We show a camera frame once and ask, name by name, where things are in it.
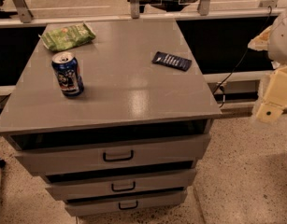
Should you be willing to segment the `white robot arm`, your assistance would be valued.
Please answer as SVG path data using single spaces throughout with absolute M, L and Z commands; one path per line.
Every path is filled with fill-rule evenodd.
M 268 57 L 280 67 L 269 76 L 255 117 L 272 123 L 287 108 L 287 8 L 273 22 L 267 51 Z

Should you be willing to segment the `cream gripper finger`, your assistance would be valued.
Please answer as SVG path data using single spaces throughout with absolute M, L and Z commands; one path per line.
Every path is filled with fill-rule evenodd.
M 264 123 L 276 121 L 287 108 L 287 65 L 279 67 L 270 76 L 262 101 L 255 114 Z

